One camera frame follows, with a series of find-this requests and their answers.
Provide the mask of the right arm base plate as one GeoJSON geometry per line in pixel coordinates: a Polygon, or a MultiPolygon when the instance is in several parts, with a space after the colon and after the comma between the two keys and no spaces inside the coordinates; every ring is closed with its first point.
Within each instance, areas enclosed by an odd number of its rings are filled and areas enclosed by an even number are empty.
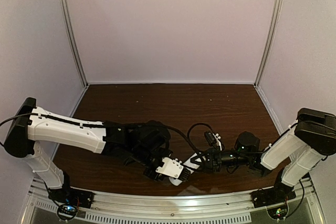
{"type": "Polygon", "coordinates": [[[283,191],[277,191],[273,187],[267,189],[258,189],[250,193],[254,208],[276,205],[286,200],[296,198],[294,191],[284,193],[283,191]]]}

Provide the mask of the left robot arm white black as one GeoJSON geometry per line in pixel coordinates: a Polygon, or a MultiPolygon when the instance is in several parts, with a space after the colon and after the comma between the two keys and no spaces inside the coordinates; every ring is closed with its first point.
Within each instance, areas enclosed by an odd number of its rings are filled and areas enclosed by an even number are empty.
{"type": "Polygon", "coordinates": [[[8,121],[11,127],[2,145],[5,151],[24,159],[44,181],[50,194],[64,205],[75,201],[75,192],[70,186],[69,175],[44,152],[42,141],[104,156],[118,156],[126,163],[138,162],[145,167],[145,176],[153,180],[179,178],[183,169],[178,161],[171,159],[168,128],[156,121],[121,125],[77,120],[38,107],[34,98],[27,98],[8,121]]]}

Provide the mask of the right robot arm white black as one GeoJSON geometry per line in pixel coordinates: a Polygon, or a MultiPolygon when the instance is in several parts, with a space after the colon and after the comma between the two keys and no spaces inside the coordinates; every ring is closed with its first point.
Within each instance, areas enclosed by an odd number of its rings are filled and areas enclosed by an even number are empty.
{"type": "Polygon", "coordinates": [[[320,161],[335,154],[335,115],[302,108],[287,130],[264,150],[259,149],[260,140],[251,132],[239,134],[231,151],[223,150],[221,142],[211,132],[205,132],[205,137],[211,147],[195,153],[185,162],[192,170],[214,173],[226,167],[229,173],[233,173],[246,165],[264,177],[292,156],[291,163],[278,173],[269,192],[271,202],[279,204],[303,176],[320,161]]]}

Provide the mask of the white remote control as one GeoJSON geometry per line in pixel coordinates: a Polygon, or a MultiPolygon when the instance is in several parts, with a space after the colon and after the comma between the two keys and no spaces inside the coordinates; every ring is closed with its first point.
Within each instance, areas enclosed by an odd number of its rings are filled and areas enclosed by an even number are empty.
{"type": "Polygon", "coordinates": [[[181,183],[186,182],[188,178],[200,168],[200,166],[188,166],[187,160],[182,164],[183,171],[178,178],[169,178],[169,181],[174,186],[179,186],[181,183]]]}

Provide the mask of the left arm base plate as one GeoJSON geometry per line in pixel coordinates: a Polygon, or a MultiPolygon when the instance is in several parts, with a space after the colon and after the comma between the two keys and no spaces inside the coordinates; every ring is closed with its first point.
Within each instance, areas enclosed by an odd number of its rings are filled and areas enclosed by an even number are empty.
{"type": "Polygon", "coordinates": [[[74,189],[72,187],[68,189],[47,189],[48,198],[63,204],[69,204],[82,208],[91,208],[94,193],[91,191],[74,189]]]}

